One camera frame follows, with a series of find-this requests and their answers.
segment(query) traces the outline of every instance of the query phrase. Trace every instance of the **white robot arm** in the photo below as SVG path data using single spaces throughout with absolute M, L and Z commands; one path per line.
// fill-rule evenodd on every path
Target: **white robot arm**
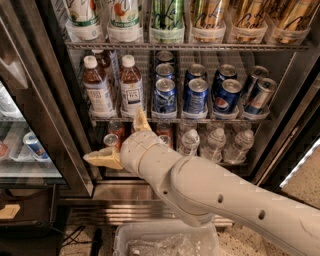
M 320 255 L 319 210 L 256 187 L 210 160 L 183 157 L 151 131 L 123 143 L 121 163 L 188 225 L 201 226 L 219 214 L 292 255 Z

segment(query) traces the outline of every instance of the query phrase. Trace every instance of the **can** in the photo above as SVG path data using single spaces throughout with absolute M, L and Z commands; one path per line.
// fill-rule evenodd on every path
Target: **can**
M 183 99 L 186 98 L 186 91 L 187 87 L 189 85 L 189 82 L 192 79 L 195 78 L 201 78 L 203 80 L 207 80 L 207 71 L 206 68 L 200 64 L 191 64 L 189 68 L 186 70 L 185 76 L 184 76 L 184 89 L 183 89 Z
M 156 82 L 153 108 L 157 113 L 172 113 L 176 111 L 176 85 L 168 78 L 161 78 Z
M 222 83 L 227 79 L 237 79 L 236 68 L 230 64 L 222 64 L 216 71 L 211 88 L 212 101 L 221 90 Z
M 233 19 L 233 25 L 245 29 L 261 28 L 268 12 L 270 0 L 242 0 Z M 246 43 L 256 39 L 253 36 L 237 36 L 238 41 Z
M 251 68 L 250 74 L 247 77 L 247 80 L 243 86 L 241 93 L 241 103 L 242 105 L 247 104 L 252 88 L 259 78 L 265 78 L 269 74 L 268 69 L 262 66 L 253 66 Z
M 277 88 L 277 83 L 270 78 L 260 78 L 255 83 L 249 101 L 246 104 L 244 111 L 258 115 L 263 108 L 269 103 L 272 95 Z
M 158 66 L 159 64 L 164 64 L 164 63 L 168 63 L 171 66 L 174 67 L 175 65 L 175 59 L 173 56 L 173 53 L 170 51 L 158 51 L 156 53 L 156 65 Z
M 35 154 L 37 158 L 47 159 L 49 158 L 48 154 L 44 150 L 43 146 L 39 142 L 38 138 L 33 132 L 28 132 L 23 137 L 23 143 L 28 146 Z
M 303 31 L 308 28 L 312 17 L 317 10 L 319 1 L 290 0 L 280 14 L 276 27 L 287 31 Z M 279 34 L 275 40 L 282 44 L 294 43 L 300 38 L 288 38 Z
M 160 64 L 156 67 L 155 80 L 158 81 L 161 78 L 168 78 L 175 80 L 174 67 L 168 63 Z
M 205 111 L 209 92 L 208 84 L 201 78 L 195 78 L 185 88 L 183 111 L 190 114 L 201 114 Z
M 191 20 L 195 28 L 217 29 L 221 26 L 228 0 L 196 0 L 190 5 L 193 5 Z
M 125 127 L 124 124 L 120 121 L 110 121 L 108 124 L 108 132 L 107 134 L 115 134 L 118 136 L 119 141 L 116 147 L 118 149 L 121 148 L 121 144 L 125 139 Z
M 99 21 L 95 0 L 64 0 L 73 26 L 86 27 Z
M 218 113 L 231 114 L 236 107 L 241 93 L 242 85 L 235 79 L 223 81 L 213 108 Z

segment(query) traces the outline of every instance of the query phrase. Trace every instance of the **speckled countertop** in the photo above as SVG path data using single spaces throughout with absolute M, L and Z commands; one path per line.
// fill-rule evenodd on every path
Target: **speckled countertop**
M 301 169 L 289 180 L 283 192 L 304 202 L 320 208 L 320 148 L 303 164 Z M 67 235 L 70 235 L 75 226 L 68 226 Z M 87 256 L 96 228 L 103 231 L 103 246 L 99 256 L 112 256 L 115 229 L 112 227 L 87 226 L 76 238 L 82 244 L 69 244 L 60 251 L 60 256 Z M 220 256 L 290 256 L 274 244 L 268 242 L 251 229 L 235 224 L 218 232 Z

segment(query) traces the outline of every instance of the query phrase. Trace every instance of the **drink bottle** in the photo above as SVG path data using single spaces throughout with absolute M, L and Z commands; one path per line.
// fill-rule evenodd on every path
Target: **drink bottle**
M 112 112 L 115 106 L 105 71 L 98 65 L 94 56 L 86 56 L 84 65 L 83 84 L 87 89 L 93 111 Z
M 254 137 L 252 130 L 240 131 L 234 140 L 223 150 L 223 160 L 231 164 L 243 163 L 253 143 Z
M 140 106 L 145 109 L 142 77 L 132 55 L 122 57 L 120 87 L 123 111 L 135 114 Z
M 178 152 L 184 156 L 195 156 L 200 144 L 200 137 L 195 129 L 182 135 Z
M 207 141 L 200 146 L 200 156 L 219 163 L 222 160 L 222 148 L 226 143 L 226 136 L 222 128 L 209 133 Z

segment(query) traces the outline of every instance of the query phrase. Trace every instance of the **bottle label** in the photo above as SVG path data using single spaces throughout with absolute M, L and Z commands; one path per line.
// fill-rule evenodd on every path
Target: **bottle label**
M 111 112 L 114 110 L 106 79 L 95 86 L 101 89 L 88 88 L 92 87 L 92 84 L 84 83 L 84 85 L 87 87 L 88 96 L 95 112 Z
M 126 84 L 120 82 L 123 110 L 135 113 L 137 107 L 144 109 L 142 79 L 137 83 Z

